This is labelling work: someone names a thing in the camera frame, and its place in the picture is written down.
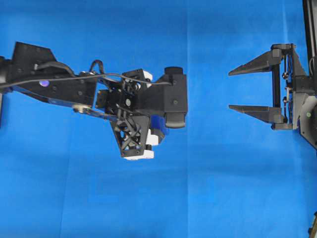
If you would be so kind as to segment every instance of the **bolt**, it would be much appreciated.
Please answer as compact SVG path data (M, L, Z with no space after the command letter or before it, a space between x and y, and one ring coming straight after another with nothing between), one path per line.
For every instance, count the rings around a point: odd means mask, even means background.
M125 100L125 104L126 104L128 107L131 106L131 101L130 101L130 99L127 98L127 99Z

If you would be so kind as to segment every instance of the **purple light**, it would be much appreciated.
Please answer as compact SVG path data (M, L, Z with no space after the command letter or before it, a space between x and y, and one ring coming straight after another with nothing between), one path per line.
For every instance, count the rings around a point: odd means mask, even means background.
M49 81L40 81L40 85L43 87L49 86L50 82Z

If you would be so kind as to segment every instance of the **blue fabric background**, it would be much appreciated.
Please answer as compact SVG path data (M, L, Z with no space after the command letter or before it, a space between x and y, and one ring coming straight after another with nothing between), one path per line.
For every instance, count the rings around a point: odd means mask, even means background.
M271 74L228 72L295 43L299 0L0 1L0 55L51 48L75 72L104 61L155 78L188 75L184 129L153 160L119 157L108 122L16 92L0 129L0 238L305 238L317 210L317 158L296 131L231 111L271 105Z

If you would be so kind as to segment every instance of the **white plastic part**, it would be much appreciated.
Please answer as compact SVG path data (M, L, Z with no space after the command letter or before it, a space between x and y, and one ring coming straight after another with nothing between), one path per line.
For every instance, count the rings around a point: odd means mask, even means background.
M91 108L83 104L74 104L73 109L76 109L79 113L83 113L84 109L91 109Z
M151 75L149 72L143 70L143 74L145 78L148 78L151 82L153 81L153 75Z
M152 135L151 130L149 129L146 144L154 146L154 145L158 145L158 143L159 143L159 137L157 135Z
M154 151L152 150L144 150L143 155L138 156L130 156L130 157L124 157L127 160L139 160L139 159L153 159L154 158Z

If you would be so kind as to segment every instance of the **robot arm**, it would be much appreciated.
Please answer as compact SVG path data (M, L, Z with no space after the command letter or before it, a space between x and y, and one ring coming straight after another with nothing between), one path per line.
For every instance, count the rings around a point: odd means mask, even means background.
M99 66L100 73L93 71ZM110 76L119 77L117 81ZM105 86L94 98L97 83ZM100 60L76 75L57 62L50 49L17 42L12 59L0 57L0 92L18 91L39 101L71 107L74 112L110 121L120 154L129 160L153 158L168 128L185 126L187 79L183 69L168 67L152 82L138 69L104 73Z

